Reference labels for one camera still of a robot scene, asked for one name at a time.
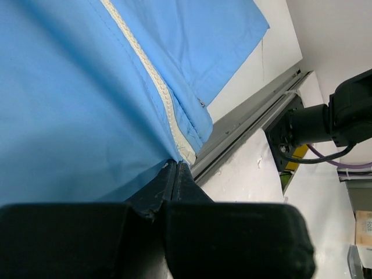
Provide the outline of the cardboard box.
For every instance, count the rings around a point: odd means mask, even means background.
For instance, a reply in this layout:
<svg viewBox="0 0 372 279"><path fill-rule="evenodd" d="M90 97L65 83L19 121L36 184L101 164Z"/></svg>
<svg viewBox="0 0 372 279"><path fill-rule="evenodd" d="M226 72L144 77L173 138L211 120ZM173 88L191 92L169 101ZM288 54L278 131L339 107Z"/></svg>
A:
<svg viewBox="0 0 372 279"><path fill-rule="evenodd" d="M356 245L371 247L371 212L356 212L355 241Z"/></svg>

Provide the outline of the light blue hooded jacket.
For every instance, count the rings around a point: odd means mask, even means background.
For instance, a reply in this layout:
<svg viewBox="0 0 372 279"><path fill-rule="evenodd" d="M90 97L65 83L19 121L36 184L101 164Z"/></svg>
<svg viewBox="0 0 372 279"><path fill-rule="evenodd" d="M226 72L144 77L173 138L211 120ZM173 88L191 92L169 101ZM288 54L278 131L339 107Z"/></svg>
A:
<svg viewBox="0 0 372 279"><path fill-rule="evenodd" d="M193 164L254 1L2 1L1 204L124 201Z"/></svg>

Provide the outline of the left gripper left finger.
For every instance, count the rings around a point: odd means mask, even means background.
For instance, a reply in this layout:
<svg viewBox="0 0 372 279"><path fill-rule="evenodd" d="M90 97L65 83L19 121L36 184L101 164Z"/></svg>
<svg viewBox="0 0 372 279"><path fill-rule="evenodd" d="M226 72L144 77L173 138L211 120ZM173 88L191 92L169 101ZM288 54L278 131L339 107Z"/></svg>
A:
<svg viewBox="0 0 372 279"><path fill-rule="evenodd" d="M168 160L157 176L125 203L144 219L154 221L164 201L171 200L174 180L177 174L177 162Z"/></svg>

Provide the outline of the aluminium table frame rail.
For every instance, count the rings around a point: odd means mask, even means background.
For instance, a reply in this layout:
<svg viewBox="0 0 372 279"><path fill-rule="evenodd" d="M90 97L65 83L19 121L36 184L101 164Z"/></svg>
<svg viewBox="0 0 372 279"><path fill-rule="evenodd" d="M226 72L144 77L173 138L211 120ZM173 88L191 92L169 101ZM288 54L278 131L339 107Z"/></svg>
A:
<svg viewBox="0 0 372 279"><path fill-rule="evenodd" d="M194 181L205 183L258 128L269 125L295 99L292 91L308 74L287 70L218 120L191 167Z"/></svg>

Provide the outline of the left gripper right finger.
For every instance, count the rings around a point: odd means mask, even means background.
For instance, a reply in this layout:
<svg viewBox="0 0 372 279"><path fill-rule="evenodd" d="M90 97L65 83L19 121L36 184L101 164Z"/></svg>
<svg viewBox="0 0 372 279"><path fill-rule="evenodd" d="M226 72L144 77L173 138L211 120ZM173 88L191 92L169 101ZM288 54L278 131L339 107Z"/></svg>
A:
<svg viewBox="0 0 372 279"><path fill-rule="evenodd" d="M194 181L189 166L183 162L177 163L171 200L190 203L213 202L208 194Z"/></svg>

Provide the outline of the white foam block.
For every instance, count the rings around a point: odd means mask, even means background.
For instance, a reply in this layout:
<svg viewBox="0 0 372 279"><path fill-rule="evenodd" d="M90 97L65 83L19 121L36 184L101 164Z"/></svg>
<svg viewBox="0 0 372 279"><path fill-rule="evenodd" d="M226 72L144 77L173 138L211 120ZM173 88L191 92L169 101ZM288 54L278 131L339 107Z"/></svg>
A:
<svg viewBox="0 0 372 279"><path fill-rule="evenodd" d="M250 136L201 188L216 202L283 203L280 176L264 131Z"/></svg>

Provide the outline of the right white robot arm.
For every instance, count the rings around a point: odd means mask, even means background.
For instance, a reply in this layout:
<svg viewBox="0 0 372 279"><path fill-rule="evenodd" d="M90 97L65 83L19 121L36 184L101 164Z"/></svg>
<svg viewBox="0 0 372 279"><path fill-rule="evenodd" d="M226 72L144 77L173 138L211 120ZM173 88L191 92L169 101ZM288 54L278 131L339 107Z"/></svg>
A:
<svg viewBox="0 0 372 279"><path fill-rule="evenodd" d="M306 108L295 94L264 132L278 171L284 171L288 163L327 162L345 169L336 160L371 138L371 70L341 83L328 104ZM315 159L293 156L296 148L321 142L333 142L343 150L327 156L314 150Z"/></svg>

